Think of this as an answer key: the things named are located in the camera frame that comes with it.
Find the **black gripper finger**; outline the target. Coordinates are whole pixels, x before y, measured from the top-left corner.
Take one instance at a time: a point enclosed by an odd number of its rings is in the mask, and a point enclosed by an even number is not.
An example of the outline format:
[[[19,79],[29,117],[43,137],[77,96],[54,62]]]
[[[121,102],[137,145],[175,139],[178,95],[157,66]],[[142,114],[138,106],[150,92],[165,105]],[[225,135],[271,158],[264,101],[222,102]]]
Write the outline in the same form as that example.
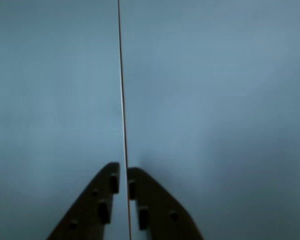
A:
[[[187,210],[139,167],[127,170],[128,196],[135,201],[138,228],[148,240],[203,240]]]
[[[106,164],[90,181],[60,222],[49,240],[102,240],[111,222],[113,196],[119,193],[120,164]]]

